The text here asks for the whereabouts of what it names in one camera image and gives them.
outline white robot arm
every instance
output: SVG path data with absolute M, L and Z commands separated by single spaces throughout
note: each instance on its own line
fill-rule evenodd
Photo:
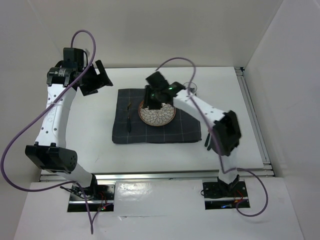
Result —
M 25 154 L 40 169 L 47 170 L 79 183 L 89 194 L 95 194 L 98 187 L 96 176 L 78 164 L 74 150 L 66 148 L 66 129 L 71 104 L 80 89 L 84 96 L 95 94 L 103 86 L 113 86 L 100 60 L 95 62 L 83 77 L 73 85 L 57 102 L 57 97 L 84 70 L 84 50 L 72 47 L 63 49 L 63 60 L 47 73 L 48 97 L 46 107 L 54 106 L 44 116 L 40 133 L 34 145 L 25 147 Z
M 204 121 L 188 91 L 179 82 L 169 84 L 158 71 L 151 74 L 146 80 L 149 85 L 145 86 L 143 108 L 160 109 L 162 103 L 167 103 L 185 111 L 200 122 Z M 236 154 L 241 131 L 237 115 L 233 111 L 225 112 L 214 108 L 197 96 L 192 96 L 192 99 L 207 118 L 209 127 L 215 133 L 224 169 L 233 169 L 225 172 L 220 168 L 218 176 L 222 190 L 230 192 L 239 181 Z M 210 148 L 218 153 L 214 141 L 210 142 Z

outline decorative plate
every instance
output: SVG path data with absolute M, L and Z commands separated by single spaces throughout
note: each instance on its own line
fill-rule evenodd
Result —
M 149 108 L 142 108 L 142 101 L 139 105 L 139 116 L 146 124 L 159 127 L 166 125 L 174 119 L 176 115 L 176 108 L 170 104 L 162 103 L 162 108 L 159 110 L 149 110 Z

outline white table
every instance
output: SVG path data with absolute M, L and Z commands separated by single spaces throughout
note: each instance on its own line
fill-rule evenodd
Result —
M 106 69 L 113 87 L 103 87 L 98 94 L 82 96 L 77 91 L 69 114 L 67 148 L 75 150 L 78 162 L 91 173 L 129 173 L 218 170 L 218 156 L 204 147 L 208 131 L 201 125 L 202 141 L 172 144 L 126 144 L 112 142 L 118 89 L 144 88 L 154 68 Z M 162 68 L 172 82 L 188 82 L 191 67 Z M 194 83 L 197 95 L 215 108 L 236 112 L 242 131 L 238 166 L 262 168 L 248 111 L 233 67 L 199 67 Z
M 67 212 L 68 192 L 60 188 L 30 192 L 14 239 L 304 239 L 284 180 L 276 177 L 261 180 L 269 193 L 269 205 L 257 217 L 243 217 L 235 209 L 205 210 L 204 198 L 200 195 L 201 180 L 141 182 L 127 190 L 118 187 L 114 212 L 99 214 L 94 221 L 94 235 L 90 235 L 86 212 Z M 241 210 L 247 214 L 257 213 L 265 203 L 264 191 L 255 178 L 245 181 L 251 208 Z M 54 184 L 36 182 L 30 188 Z

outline purple cable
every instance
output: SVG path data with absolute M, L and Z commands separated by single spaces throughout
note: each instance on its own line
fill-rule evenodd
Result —
M 39 121 L 48 111 L 50 111 L 50 109 L 52 109 L 52 107 L 59 101 L 59 99 L 70 89 L 72 88 L 82 77 L 84 74 L 86 74 L 86 72 L 88 71 L 88 69 L 90 68 L 91 64 L 93 63 L 94 61 L 94 58 L 95 58 L 95 55 L 96 55 L 96 41 L 95 41 L 95 38 L 94 36 L 87 30 L 79 30 L 77 31 L 73 37 L 72 37 L 72 40 L 71 40 L 71 47 L 73 47 L 73 44 L 74 44 L 74 40 L 75 40 L 75 37 L 79 34 L 79 33 L 86 33 L 88 34 L 91 39 L 92 39 L 92 43 L 93 43 L 93 52 L 92 52 L 92 56 L 91 56 L 91 59 L 89 61 L 89 63 L 87 64 L 87 66 L 85 67 L 85 69 L 83 70 L 83 72 L 71 83 L 69 84 L 69 86 L 67 86 L 61 93 L 60 95 L 53 101 L 53 103 L 48 106 L 42 113 L 40 113 L 39 116 L 37 116 L 32 122 L 30 122 L 24 129 L 22 129 L 20 132 L 18 132 L 18 134 L 16 136 L 13 137 L 13 139 L 9 142 L 9 144 L 6 146 L 6 148 L 4 149 L 3 151 L 3 154 L 2 154 L 2 157 L 1 157 L 1 162 L 0 162 L 0 169 L 1 169 L 1 174 L 4 178 L 4 180 L 10 184 L 12 187 L 14 187 L 15 189 L 18 189 L 18 190 L 21 190 L 21 191 L 24 191 L 24 192 L 31 192 L 31 193 L 34 193 L 34 192 L 42 192 L 42 191 L 46 191 L 46 190 L 50 190 L 50 189 L 54 189 L 54 188 L 57 188 L 57 187 L 60 187 L 62 185 L 66 185 L 66 184 L 77 184 L 79 186 L 79 188 L 81 189 L 82 191 L 82 194 L 83 194 L 83 197 L 84 197 L 84 201 L 85 201 L 85 207 L 86 207 L 86 210 L 88 212 L 88 216 L 89 216 L 89 221 L 90 221 L 90 226 L 91 226 L 91 234 L 94 233 L 94 226 L 93 226 L 93 220 L 91 219 L 91 215 L 90 215 L 90 210 L 89 210 L 89 205 L 88 205 L 88 201 L 87 201 L 87 197 L 86 197 L 86 194 L 85 194 L 85 191 L 84 189 L 81 187 L 81 185 L 77 182 L 74 182 L 74 181 L 67 181 L 67 182 L 63 182 L 63 183 L 59 183 L 57 185 L 54 185 L 54 186 L 50 186 L 50 187 L 46 187 L 46 188 L 41 188 L 41 189 L 27 189 L 27 188 L 23 188 L 23 187 L 20 187 L 16 184 L 14 184 L 7 176 L 6 172 L 5 172 L 5 159 L 6 159 L 6 155 L 9 151 L 9 149 L 11 148 L 11 146 L 14 144 L 14 142 L 26 131 L 28 130 L 32 125 L 34 125 L 37 121 Z
M 170 58 L 170 59 L 166 60 L 165 62 L 163 62 L 163 63 L 156 69 L 156 71 L 158 71 L 158 70 L 159 70 L 163 65 L 165 65 L 166 63 L 168 63 L 168 62 L 170 62 L 170 61 L 172 61 L 172 60 L 177 60 L 177 59 L 179 59 L 179 60 L 185 60 L 185 61 L 189 62 L 189 63 L 191 63 L 191 65 L 192 65 L 192 67 L 193 67 L 193 74 L 192 74 L 192 76 L 191 76 L 191 79 L 190 79 L 190 81 L 189 81 L 189 85 L 188 85 L 188 88 L 187 88 L 188 95 L 190 96 L 190 99 L 191 99 L 193 105 L 194 105 L 194 106 L 196 107 L 196 109 L 199 111 L 201 117 L 203 118 L 203 120 L 204 120 L 204 122 L 205 122 L 205 125 L 207 126 L 207 128 L 208 128 L 208 130 L 209 130 L 209 132 L 210 132 L 210 134 L 211 134 L 211 137 L 212 137 L 212 139 L 213 139 L 213 143 L 214 143 L 215 149 L 217 150 L 217 153 L 218 153 L 218 156 L 219 156 L 219 162 L 220 162 L 221 170 L 222 170 L 223 174 L 227 174 L 227 173 L 229 173 L 230 171 L 233 171 L 233 170 L 245 171 L 245 172 L 247 172 L 247 173 L 250 173 L 250 174 L 251 174 L 252 176 L 254 176 L 256 179 L 258 179 L 258 181 L 260 182 L 260 184 L 261 184 L 262 187 L 263 187 L 263 190 L 264 190 L 264 193 L 265 193 L 265 205 L 264 205 L 264 207 L 262 208 L 261 211 L 259 211 L 258 213 L 255 213 L 255 214 L 245 214 L 245 213 L 241 212 L 241 211 L 239 210 L 239 204 L 242 203 L 242 202 L 245 201 L 245 200 L 239 201 L 239 202 L 235 205 L 236 210 L 237 210 L 241 215 L 243 215 L 243 216 L 245 216 L 245 217 L 256 217 L 256 216 L 262 214 L 262 213 L 266 210 L 266 208 L 267 208 L 267 206 L 268 206 L 268 202 L 269 202 L 268 191 L 267 191 L 264 183 L 263 183 L 263 182 L 261 181 L 261 179 L 260 179 L 256 174 L 254 174 L 250 169 L 244 169 L 244 168 L 240 168 L 240 167 L 233 167 L 233 168 L 230 168 L 230 169 L 228 169 L 228 170 L 225 170 L 224 164 L 223 164 L 223 161 L 222 161 L 221 149 L 220 149 L 220 146 L 219 146 L 219 144 L 218 144 L 217 136 L 216 136 L 216 134 L 214 133 L 214 131 L 212 130 L 212 128 L 210 128 L 210 124 L 209 124 L 209 122 L 208 122 L 208 119 L 206 118 L 205 114 L 201 111 L 201 109 L 200 109 L 200 107 L 198 106 L 198 104 L 196 103 L 196 101 L 193 99 L 193 95 L 190 93 L 190 86 L 191 86 L 191 83 L 192 83 L 193 79 L 195 78 L 196 70 L 197 70 L 197 67 L 196 67 L 195 63 L 194 63 L 193 61 L 191 61 L 190 59 L 185 58 L 185 57 L 173 57 L 173 58 Z

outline purple wire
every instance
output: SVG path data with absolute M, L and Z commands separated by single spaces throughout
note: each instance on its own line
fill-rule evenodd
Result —
M 87 197 L 86 197 L 86 194 L 85 194 L 85 191 L 84 189 L 81 187 L 81 185 L 77 182 L 74 182 L 74 181 L 67 181 L 67 182 L 63 182 L 63 183 L 59 183 L 57 185 L 54 185 L 54 186 L 50 186 L 50 187 L 46 187 L 46 188 L 41 188 L 41 189 L 27 189 L 27 188 L 23 188 L 23 187 L 20 187 L 16 184 L 14 184 L 7 176 L 6 172 L 5 172 L 5 159 L 6 159 L 6 155 L 9 151 L 9 149 L 12 147 L 12 145 L 15 143 L 15 141 L 26 131 L 28 130 L 32 125 L 34 125 L 37 121 L 39 121 L 47 112 L 50 111 L 50 109 L 53 108 L 53 106 L 59 101 L 59 99 L 70 89 L 72 88 L 83 76 L 84 74 L 86 74 L 86 72 L 88 71 L 88 69 L 90 68 L 91 64 L 93 63 L 94 61 L 94 58 L 95 58 L 95 55 L 96 55 L 96 41 L 95 41 L 95 38 L 94 36 L 87 30 L 79 30 L 77 31 L 73 37 L 72 37 L 72 40 L 71 40 L 71 47 L 73 47 L 73 44 L 74 44 L 74 40 L 75 40 L 75 37 L 79 34 L 79 33 L 86 33 L 88 34 L 91 39 L 92 39 L 92 43 L 93 43 L 93 52 L 92 52 L 92 56 L 91 56 L 91 59 L 89 61 L 89 63 L 87 64 L 87 66 L 85 67 L 85 69 L 83 70 L 83 72 L 71 83 L 69 84 L 69 86 L 67 86 L 61 93 L 60 95 L 53 101 L 53 103 L 51 105 L 49 105 L 42 113 L 40 113 L 39 116 L 37 116 L 32 122 L 30 122 L 24 129 L 22 129 L 20 132 L 18 132 L 17 135 L 15 135 L 13 137 L 13 139 L 9 142 L 9 144 L 6 146 L 6 148 L 4 149 L 3 151 L 3 154 L 2 154 L 2 157 L 1 157 L 1 162 L 0 162 L 0 169 L 1 169 L 1 174 L 4 178 L 4 180 L 10 184 L 12 187 L 14 187 L 15 189 L 18 189 L 18 190 L 21 190 L 21 191 L 24 191 L 24 192 L 30 192 L 30 193 L 34 193 L 34 192 L 42 192 L 42 191 L 46 191 L 46 190 L 50 190 L 50 189 L 54 189 L 54 188 L 57 188 L 57 187 L 60 187 L 62 185 L 66 185 L 66 184 L 73 184 L 75 183 L 76 185 L 79 186 L 79 188 L 81 189 L 82 191 L 82 194 L 83 194 L 83 198 L 84 198 L 84 201 L 85 201 L 85 207 L 86 207 L 86 210 L 88 212 L 88 216 L 89 216 L 89 221 L 90 221 L 90 227 L 91 227 L 91 234 L 94 233 L 94 226 L 93 226 L 93 220 L 91 219 L 91 215 L 90 215 L 90 210 L 89 210 L 89 205 L 88 205 L 88 201 L 87 201 Z
M 227 173 L 229 173 L 229 172 L 231 172 L 231 171 L 233 171 L 233 170 L 245 171 L 245 172 L 250 173 L 251 175 L 253 175 L 256 179 L 258 179 L 258 181 L 260 182 L 260 184 L 261 184 L 262 187 L 263 187 L 263 190 L 264 190 L 264 193 L 265 193 L 265 205 L 264 205 L 264 207 L 262 208 L 262 210 L 261 210 L 260 212 L 255 213 L 255 214 L 245 214 L 245 213 L 241 212 L 241 211 L 239 210 L 239 204 L 240 204 L 241 202 L 245 201 L 245 200 L 239 201 L 239 202 L 235 205 L 236 210 L 237 210 L 241 215 L 243 215 L 243 216 L 245 216 L 245 217 L 256 217 L 256 216 L 262 214 L 262 213 L 266 210 L 266 208 L 267 208 L 267 206 L 268 206 L 268 203 L 269 203 L 269 195 L 268 195 L 268 191 L 267 191 L 267 189 L 266 189 L 266 186 L 265 186 L 264 183 L 261 181 L 261 179 L 260 179 L 256 174 L 254 174 L 250 169 L 245 169 L 245 168 L 240 168 L 240 167 L 233 167 L 233 168 L 230 168 L 230 169 L 228 169 L 228 170 L 225 170 L 224 164 L 223 164 L 223 161 L 222 161 L 221 149 L 220 149 L 220 146 L 219 146 L 219 144 L 218 144 L 217 136 L 216 136 L 216 134 L 214 133 L 214 131 L 212 130 L 212 128 L 210 127 L 210 124 L 209 124 L 208 119 L 206 118 L 205 114 L 202 112 L 202 110 L 200 109 L 200 107 L 198 106 L 198 104 L 196 103 L 196 101 L 193 99 L 193 94 L 190 93 L 190 86 L 191 86 L 192 81 L 193 81 L 194 78 L 195 78 L 196 71 L 197 71 L 197 67 L 196 67 L 195 63 L 194 63 L 193 61 L 191 61 L 190 59 L 185 58 L 185 57 L 173 57 L 173 58 L 170 58 L 170 59 L 166 60 L 165 62 L 163 62 L 163 63 L 156 69 L 156 71 L 158 71 L 163 65 L 165 65 L 166 63 L 168 63 L 168 62 L 170 62 L 170 61 L 172 61 L 172 60 L 185 60 L 185 61 L 191 63 L 191 65 L 192 65 L 192 67 L 193 67 L 193 74 L 192 74 L 191 79 L 190 79 L 190 81 L 189 81 L 189 85 L 188 85 L 188 88 L 187 88 L 187 92 L 188 92 L 188 95 L 190 96 L 190 99 L 191 99 L 193 105 L 194 105 L 194 106 L 196 107 L 196 109 L 199 111 L 201 117 L 203 118 L 203 120 L 204 120 L 204 122 L 205 122 L 205 125 L 207 126 L 207 128 L 208 128 L 208 130 L 209 130 L 209 132 L 210 132 L 210 134 L 211 134 L 211 137 L 212 137 L 212 139 L 213 139 L 213 143 L 214 143 L 215 149 L 217 150 L 217 153 L 218 153 L 218 156 L 219 156 L 219 162 L 220 162 L 221 171 L 223 172 L 223 174 L 227 174 Z

